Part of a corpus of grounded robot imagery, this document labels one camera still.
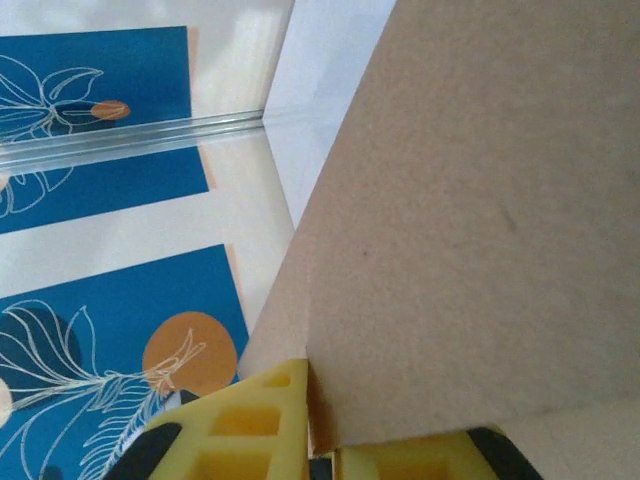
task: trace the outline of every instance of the blue poster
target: blue poster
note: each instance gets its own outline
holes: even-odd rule
[[[190,117],[189,81],[186,27],[0,37],[0,144]],[[195,148],[0,178],[0,233],[206,190]]]
[[[0,472],[98,480],[175,392],[237,380],[223,245],[0,300]]]

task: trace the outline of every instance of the yellow plastic object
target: yellow plastic object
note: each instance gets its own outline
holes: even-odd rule
[[[150,480],[307,480],[307,360],[290,360],[155,418],[182,431]]]
[[[334,480],[498,480],[466,432],[342,448]]]

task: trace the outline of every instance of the orange circle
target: orange circle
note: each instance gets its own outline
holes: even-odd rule
[[[203,344],[202,351],[170,375],[175,390],[189,390],[199,396],[220,390],[231,383],[236,374],[238,354],[224,326],[205,313],[184,312],[164,322],[151,336],[143,356],[143,368],[152,371],[173,357],[192,335],[192,348]]]
[[[0,427],[9,421],[13,412],[13,399],[9,386],[0,378]]]
[[[105,100],[91,107],[91,115],[102,120],[119,120],[130,113],[129,105],[120,100]]]

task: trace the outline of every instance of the cardboard box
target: cardboard box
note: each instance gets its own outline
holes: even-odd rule
[[[241,363],[316,451],[640,396],[637,18],[398,1]]]

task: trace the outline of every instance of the cardboard flap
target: cardboard flap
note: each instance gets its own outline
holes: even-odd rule
[[[243,373],[306,340],[333,445],[640,395],[639,17],[399,0]]]

